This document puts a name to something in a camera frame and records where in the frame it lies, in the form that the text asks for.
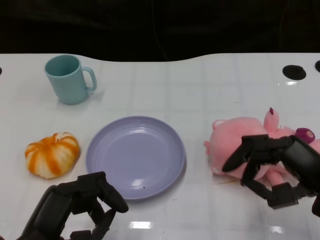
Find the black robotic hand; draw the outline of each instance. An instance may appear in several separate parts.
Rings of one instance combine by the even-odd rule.
[[[105,212],[97,197],[111,207]],[[18,240],[61,240],[61,232],[70,215],[87,212],[95,228],[74,231],[70,240],[101,240],[115,217],[116,212],[129,210],[120,193],[106,180],[101,172],[78,176],[76,181],[50,186],[31,215]]]
[[[282,162],[299,181],[297,186],[292,187],[285,182],[269,190],[254,180],[261,165],[275,165],[278,162]],[[233,171],[243,163],[247,166],[241,184],[266,199],[271,208],[296,205],[302,197],[317,196],[312,212],[320,217],[320,155],[302,139],[293,135],[279,139],[269,138],[268,135],[243,136],[242,144],[227,160],[222,171]]]

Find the lavender plate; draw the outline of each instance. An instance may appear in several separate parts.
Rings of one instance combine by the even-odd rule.
[[[104,171],[126,200],[163,192],[186,163],[184,144],[169,125],[146,116],[118,119],[102,128],[86,153],[88,173]]]

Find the pink stuffed animal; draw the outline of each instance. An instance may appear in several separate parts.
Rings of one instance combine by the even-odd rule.
[[[237,117],[230,120],[216,120],[212,123],[213,132],[210,142],[205,141],[206,154],[212,160],[212,171],[214,174],[224,174],[222,168],[231,154],[242,143],[242,136],[268,134],[271,138],[281,138],[284,136],[296,135],[316,151],[320,152],[320,140],[315,140],[315,135],[307,128],[298,128],[297,131],[289,127],[278,128],[279,115],[270,108],[266,113],[263,125],[254,117]],[[246,163],[242,164],[234,171],[227,174],[241,179]],[[281,165],[263,165],[255,179],[266,176],[270,184],[278,185],[284,182],[283,175],[288,174]]]

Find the orange pumpkin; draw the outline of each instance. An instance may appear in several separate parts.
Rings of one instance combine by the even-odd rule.
[[[79,144],[71,133],[55,133],[26,147],[26,168],[46,179],[58,177],[73,166],[79,153]]]

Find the plush toy ear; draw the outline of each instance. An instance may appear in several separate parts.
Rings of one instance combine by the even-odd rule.
[[[215,130],[218,127],[218,125],[223,124],[225,121],[226,120],[222,120],[222,119],[214,121],[212,123],[212,129]]]
[[[279,115],[272,107],[270,107],[270,110],[265,115],[263,126],[268,133],[278,129]]]

